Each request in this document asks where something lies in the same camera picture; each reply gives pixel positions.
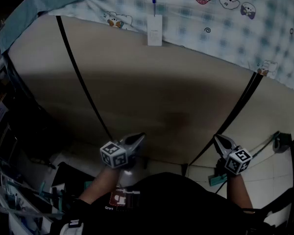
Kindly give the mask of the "cluttered white shelf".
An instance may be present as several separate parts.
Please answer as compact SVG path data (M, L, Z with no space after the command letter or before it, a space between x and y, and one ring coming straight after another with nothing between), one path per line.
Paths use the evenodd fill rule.
M55 166L52 154L59 146L57 127L26 89L9 60L0 57L0 213L7 215L12 235L46 235L60 194L39 181L34 188L25 179L25 163Z

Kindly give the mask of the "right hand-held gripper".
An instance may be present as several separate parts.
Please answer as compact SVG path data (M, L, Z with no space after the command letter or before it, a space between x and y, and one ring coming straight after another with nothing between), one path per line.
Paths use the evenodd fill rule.
M217 169L220 173L239 175L248 168L252 156L245 148L237 146L231 138L215 134L214 146L221 157L217 162Z

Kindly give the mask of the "person's right forearm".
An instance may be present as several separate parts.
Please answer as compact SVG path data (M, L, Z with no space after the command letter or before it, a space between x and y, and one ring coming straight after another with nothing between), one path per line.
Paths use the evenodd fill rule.
M241 175L227 176L227 199L243 209L253 208Z

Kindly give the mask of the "checkered cartoon print cloth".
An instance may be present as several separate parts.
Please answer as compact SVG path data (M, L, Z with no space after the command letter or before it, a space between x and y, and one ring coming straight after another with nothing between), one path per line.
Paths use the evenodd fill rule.
M165 42L274 79L294 90L294 0L147 0Z

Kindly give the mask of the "person's left forearm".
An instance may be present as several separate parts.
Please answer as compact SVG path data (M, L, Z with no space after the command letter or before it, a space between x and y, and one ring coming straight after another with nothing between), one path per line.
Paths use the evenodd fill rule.
M119 168L113 169L106 166L78 199L87 204L92 204L105 194L114 191L118 184L120 173Z

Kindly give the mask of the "white tag card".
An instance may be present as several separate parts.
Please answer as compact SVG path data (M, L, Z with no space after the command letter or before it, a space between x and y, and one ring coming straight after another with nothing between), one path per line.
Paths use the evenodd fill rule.
M148 46L162 45L162 15L147 16L147 44Z

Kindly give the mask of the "white chest-worn device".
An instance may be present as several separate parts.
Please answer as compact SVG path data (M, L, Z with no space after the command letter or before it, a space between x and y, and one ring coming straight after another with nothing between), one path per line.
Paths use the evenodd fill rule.
M84 223L82 220L71 220L62 227L59 235L82 235L83 229Z

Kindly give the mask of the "beige cabinet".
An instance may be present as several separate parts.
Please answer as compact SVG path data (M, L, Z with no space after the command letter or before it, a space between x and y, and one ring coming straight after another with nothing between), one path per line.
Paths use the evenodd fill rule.
M51 116L54 136L99 147L112 136L144 132L143 154L170 163L213 167L219 130L252 72L190 49L149 47L145 35L62 17L74 71L55 16L44 15L8 55L35 100Z

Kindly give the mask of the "person's black shirt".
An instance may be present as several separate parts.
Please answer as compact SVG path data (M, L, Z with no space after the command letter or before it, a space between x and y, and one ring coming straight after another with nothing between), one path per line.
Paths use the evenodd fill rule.
M115 188L92 204L77 199L49 235L71 220L82 235L272 235L273 227L245 209L173 173L160 173Z

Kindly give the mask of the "black crate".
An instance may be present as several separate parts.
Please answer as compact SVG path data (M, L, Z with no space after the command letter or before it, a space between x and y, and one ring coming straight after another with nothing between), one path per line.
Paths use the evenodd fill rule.
M79 197L85 190L85 183L92 182L95 178L88 175L65 162L58 165L58 169L52 187L64 184L65 190L69 195Z

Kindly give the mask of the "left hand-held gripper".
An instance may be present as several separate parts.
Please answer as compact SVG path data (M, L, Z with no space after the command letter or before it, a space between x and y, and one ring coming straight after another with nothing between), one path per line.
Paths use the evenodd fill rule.
M130 169L135 165L136 153L144 141L145 133L130 134L119 141L109 141L100 148L102 161L116 169Z

